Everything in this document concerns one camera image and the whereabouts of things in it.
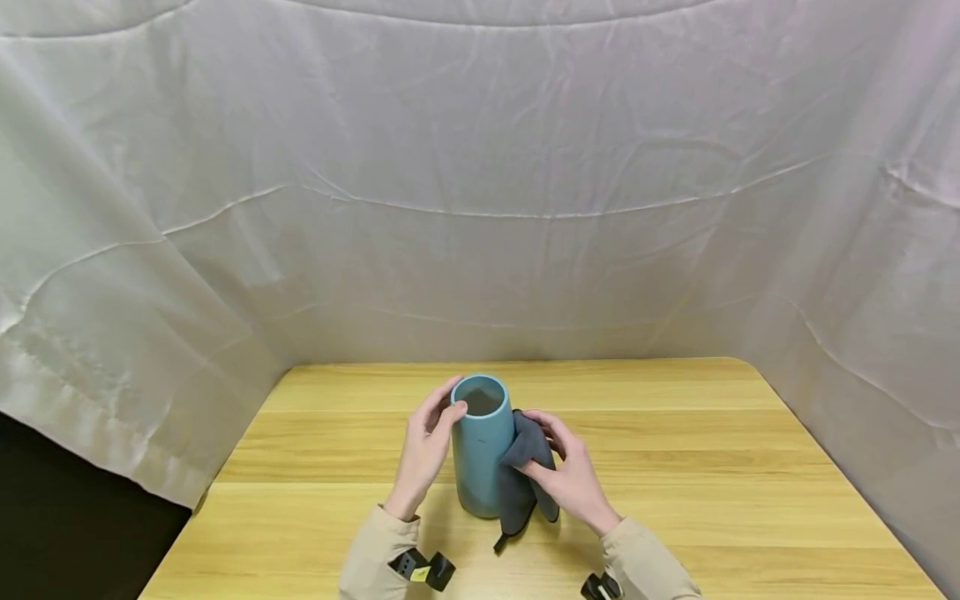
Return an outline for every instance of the beige sleeve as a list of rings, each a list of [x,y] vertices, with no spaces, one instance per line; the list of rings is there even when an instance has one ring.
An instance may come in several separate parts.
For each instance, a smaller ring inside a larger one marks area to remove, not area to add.
[[[340,600],[403,600],[410,582],[388,563],[417,546],[419,530],[419,517],[407,523],[374,508],[347,552]]]
[[[622,589],[623,600],[689,600],[700,589],[649,529],[625,518],[601,540],[604,565]]]

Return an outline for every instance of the hand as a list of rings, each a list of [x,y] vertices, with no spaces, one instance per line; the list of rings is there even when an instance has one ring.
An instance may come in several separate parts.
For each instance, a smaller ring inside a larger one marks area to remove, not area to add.
[[[555,415],[541,411],[523,411],[523,415],[540,424],[550,448],[564,462],[557,470],[550,470],[530,461],[519,470],[539,483],[562,509],[586,523],[597,537],[606,536],[623,517],[616,513],[600,487],[584,441]]]
[[[461,375],[452,377],[431,392],[407,420],[394,488],[383,503],[383,510],[400,520],[414,517],[444,465],[453,423],[467,413],[467,403],[462,400],[450,405],[450,391],[461,379]]]

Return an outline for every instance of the white backdrop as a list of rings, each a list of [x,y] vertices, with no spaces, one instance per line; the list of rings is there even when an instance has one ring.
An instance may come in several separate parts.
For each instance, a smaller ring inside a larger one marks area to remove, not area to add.
[[[192,506],[298,363],[729,354],[960,597],[955,0],[0,7],[4,412]]]

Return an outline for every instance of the gray cloth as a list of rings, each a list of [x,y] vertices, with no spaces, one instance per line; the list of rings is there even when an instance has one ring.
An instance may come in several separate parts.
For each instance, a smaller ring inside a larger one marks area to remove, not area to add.
[[[493,547],[497,554],[503,550],[507,539],[523,531],[534,512],[534,507],[539,505],[543,516],[551,523],[560,516],[560,507],[550,494],[545,492],[537,482],[516,470],[516,467],[526,465],[531,459],[546,468],[556,470],[550,443],[546,440],[540,426],[535,421],[524,417],[520,411],[514,411],[514,428],[516,438],[500,461],[496,474],[499,489],[500,529],[503,532],[500,540]]]

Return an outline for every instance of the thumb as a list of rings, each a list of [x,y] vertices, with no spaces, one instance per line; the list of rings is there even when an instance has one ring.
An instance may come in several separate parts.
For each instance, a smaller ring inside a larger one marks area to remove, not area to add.
[[[550,482],[557,475],[557,471],[550,470],[533,459],[523,467],[516,467],[516,470],[539,483],[545,490],[550,487]]]
[[[440,413],[440,419],[437,421],[437,426],[433,428],[431,436],[449,440],[450,432],[453,430],[453,423],[462,419],[466,413],[467,403],[462,400],[459,400],[452,406],[447,406],[444,408],[444,411]]]

